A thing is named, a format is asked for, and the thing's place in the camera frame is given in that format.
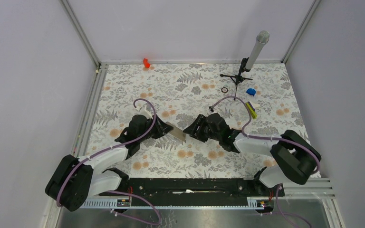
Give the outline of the white remote control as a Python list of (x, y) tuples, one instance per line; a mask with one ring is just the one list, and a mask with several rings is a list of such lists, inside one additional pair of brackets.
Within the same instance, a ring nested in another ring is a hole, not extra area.
[(173, 128), (171, 131), (169, 131), (169, 134), (171, 134), (181, 142), (184, 143), (186, 142), (186, 133), (184, 133), (183, 130), (181, 130), (180, 128), (178, 128), (177, 126), (173, 125), (170, 122), (166, 122), (166, 124)]

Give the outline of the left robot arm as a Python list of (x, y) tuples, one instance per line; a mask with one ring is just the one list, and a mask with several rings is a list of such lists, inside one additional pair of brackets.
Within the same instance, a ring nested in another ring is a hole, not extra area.
[(128, 183), (109, 167), (132, 157), (147, 139), (158, 139), (174, 129), (160, 118), (138, 114), (116, 138), (116, 144), (95, 154), (62, 158), (49, 180), (45, 193), (69, 211), (80, 208), (87, 198), (112, 190), (116, 195), (128, 191)]

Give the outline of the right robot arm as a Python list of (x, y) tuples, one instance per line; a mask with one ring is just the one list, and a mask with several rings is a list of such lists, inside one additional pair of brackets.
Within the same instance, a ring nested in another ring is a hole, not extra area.
[(198, 115), (183, 132), (201, 142), (215, 140), (228, 152), (272, 157), (277, 164), (261, 169), (254, 176), (254, 191), (261, 196), (278, 184), (304, 185), (321, 161), (321, 155), (293, 130), (286, 130), (280, 137), (245, 135), (242, 130), (230, 128), (218, 113)]

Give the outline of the floral patterned table mat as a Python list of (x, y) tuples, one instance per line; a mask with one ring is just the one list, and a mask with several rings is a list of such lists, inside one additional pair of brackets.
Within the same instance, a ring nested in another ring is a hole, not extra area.
[[(308, 138), (294, 91), (284, 64), (255, 64), (238, 85), (229, 77), (239, 64), (157, 64), (109, 65), (101, 90), (86, 154), (115, 144), (125, 129), (134, 108), (151, 102), (158, 116), (180, 129), (189, 126), (199, 114), (207, 115), (209, 106), (234, 129), (248, 134), (279, 136), (290, 129)], [(255, 96), (246, 93), (249, 88)], [(256, 108), (252, 119), (245, 103)], [(254, 153), (227, 152), (214, 140), (186, 142), (168, 134), (148, 139), (132, 158), (115, 166), (131, 177), (152, 178), (244, 178), (253, 177), (261, 168), (274, 166), (273, 158)]]

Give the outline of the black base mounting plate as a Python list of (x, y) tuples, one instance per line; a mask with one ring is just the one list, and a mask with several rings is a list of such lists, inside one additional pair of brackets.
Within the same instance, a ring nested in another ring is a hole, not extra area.
[(243, 178), (206, 178), (206, 179), (183, 179), (183, 178), (130, 178), (123, 180), (116, 189), (114, 196), (119, 192), (133, 193), (148, 199), (152, 196), (169, 195), (195, 195), (223, 194), (233, 197), (259, 197), (269, 199), (272, 194), (283, 197), (283, 187), (275, 186), (267, 188), (259, 181), (245, 180)]

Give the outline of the red plastic block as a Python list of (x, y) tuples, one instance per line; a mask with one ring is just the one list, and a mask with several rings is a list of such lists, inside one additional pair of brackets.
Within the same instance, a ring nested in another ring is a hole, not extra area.
[(145, 68), (150, 68), (151, 67), (151, 64), (150, 64), (150, 62), (147, 58), (143, 59), (143, 64), (144, 64)]

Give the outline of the black microphone tripod stand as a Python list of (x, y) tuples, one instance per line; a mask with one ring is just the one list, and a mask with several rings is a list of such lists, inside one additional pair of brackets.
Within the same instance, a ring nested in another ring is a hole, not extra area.
[(242, 83), (245, 80), (252, 80), (252, 78), (246, 78), (243, 77), (241, 74), (244, 72), (249, 72), (251, 71), (251, 67), (247, 68), (246, 65), (248, 63), (249, 57), (248, 58), (243, 58), (241, 63), (240, 63), (240, 68), (239, 68), (239, 72), (237, 75), (234, 76), (229, 76), (229, 75), (224, 75), (224, 74), (220, 74), (220, 77), (229, 77), (235, 84), (235, 93), (234, 96), (237, 94), (237, 90), (238, 90), (238, 85), (240, 83)]

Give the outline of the blue plastic cap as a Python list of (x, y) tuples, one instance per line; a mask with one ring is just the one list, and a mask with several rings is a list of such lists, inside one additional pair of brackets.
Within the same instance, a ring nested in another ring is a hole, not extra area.
[(254, 88), (249, 88), (246, 90), (246, 93), (250, 96), (255, 96), (256, 95), (256, 90)]

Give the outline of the grey microphone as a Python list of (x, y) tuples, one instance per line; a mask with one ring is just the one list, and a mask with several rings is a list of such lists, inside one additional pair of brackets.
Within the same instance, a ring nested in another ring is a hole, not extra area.
[(250, 56), (248, 57), (245, 67), (244, 67), (246, 72), (249, 72), (252, 69), (252, 67), (253, 67), (255, 61), (257, 60), (259, 54), (261, 53), (263, 47), (268, 43), (269, 37), (270, 37), (270, 33), (265, 30), (261, 31), (257, 35), (255, 45), (251, 51)]

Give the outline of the aluminium frame rail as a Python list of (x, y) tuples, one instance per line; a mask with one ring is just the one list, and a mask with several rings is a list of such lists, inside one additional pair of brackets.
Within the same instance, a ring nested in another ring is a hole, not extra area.
[(75, 139), (72, 144), (71, 150), (68, 152), (72, 155), (84, 154), (87, 147), (87, 141), (92, 129), (93, 111), (96, 110), (98, 99), (95, 97), (101, 92), (98, 88), (99, 82), (104, 81), (104, 77), (101, 75), (101, 61), (97, 57), (86, 33), (84, 32), (74, 9), (72, 8), (70, 1), (61, 0), (59, 2), (68, 17), (75, 33), (78, 38), (76, 43), (83, 46), (81, 54), (75, 54), (72, 57), (68, 57), (68, 60), (75, 60), (77, 65), (72, 66), (72, 70), (81, 70), (80, 76), (72, 80), (74, 83), (85, 82), (86, 85), (80, 86), (73, 90), (72, 94), (79, 92), (81, 96), (78, 97), (78, 101), (83, 105), (82, 108), (78, 108), (76, 114), (78, 125), (75, 132)]

